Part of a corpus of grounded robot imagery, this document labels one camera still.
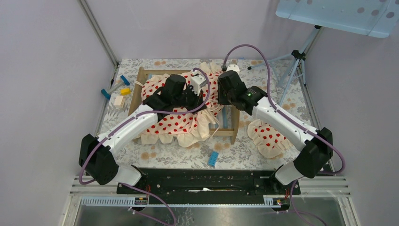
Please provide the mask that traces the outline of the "wooden pet bed frame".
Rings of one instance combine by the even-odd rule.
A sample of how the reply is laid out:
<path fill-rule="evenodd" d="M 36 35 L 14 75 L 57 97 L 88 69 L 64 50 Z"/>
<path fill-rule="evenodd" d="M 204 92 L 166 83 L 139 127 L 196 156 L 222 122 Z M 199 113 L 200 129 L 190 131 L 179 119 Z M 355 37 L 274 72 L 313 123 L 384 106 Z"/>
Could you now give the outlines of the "wooden pet bed frame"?
<path fill-rule="evenodd" d="M 190 84 L 192 73 L 186 69 L 155 70 L 140 67 L 137 74 L 129 113 L 135 111 L 142 101 L 144 101 L 149 95 L 153 94 L 156 89 L 164 86 L 166 79 L 172 74 L 182 75 L 186 79 L 187 84 Z M 175 114 L 186 114 L 185 108 L 175 108 L 173 111 Z M 230 137 L 231 143 L 233 144 L 239 130 L 239 116 L 240 112 L 235 107 L 224 105 L 222 111 L 217 115 L 219 125 L 209 125 L 210 132 L 213 133 L 211 137 Z"/>

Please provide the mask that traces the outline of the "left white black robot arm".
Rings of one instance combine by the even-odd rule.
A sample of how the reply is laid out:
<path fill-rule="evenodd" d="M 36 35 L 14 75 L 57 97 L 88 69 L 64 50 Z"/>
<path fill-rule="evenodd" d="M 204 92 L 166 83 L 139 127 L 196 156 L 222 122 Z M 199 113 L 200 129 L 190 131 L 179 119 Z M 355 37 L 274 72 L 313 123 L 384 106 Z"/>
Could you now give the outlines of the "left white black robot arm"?
<path fill-rule="evenodd" d="M 167 116 L 175 115 L 175 108 L 185 108 L 186 114 L 203 110 L 210 96 L 204 94 L 203 87 L 210 88 L 205 73 L 194 75 L 190 83 L 184 76 L 172 74 L 121 123 L 96 137 L 84 136 L 80 148 L 79 183 L 106 185 L 118 182 L 127 184 L 136 194 L 143 192 L 146 181 L 142 174 L 134 167 L 120 166 L 116 162 L 117 155 L 142 132 Z"/>

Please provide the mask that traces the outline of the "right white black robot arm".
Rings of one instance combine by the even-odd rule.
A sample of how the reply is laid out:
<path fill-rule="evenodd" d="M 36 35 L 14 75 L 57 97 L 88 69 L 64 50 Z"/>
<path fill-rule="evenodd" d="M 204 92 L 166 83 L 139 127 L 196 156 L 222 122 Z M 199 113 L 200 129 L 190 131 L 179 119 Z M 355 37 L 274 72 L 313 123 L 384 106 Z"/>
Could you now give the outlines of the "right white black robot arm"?
<path fill-rule="evenodd" d="M 333 156 L 332 132 L 316 129 L 295 118 L 275 105 L 268 94 L 257 86 L 246 87 L 235 71 L 226 71 L 218 77 L 218 91 L 222 103 L 268 123 L 300 151 L 291 162 L 279 167 L 270 180 L 270 188 L 276 194 L 288 189 L 288 185 L 302 177 L 314 178 Z"/>

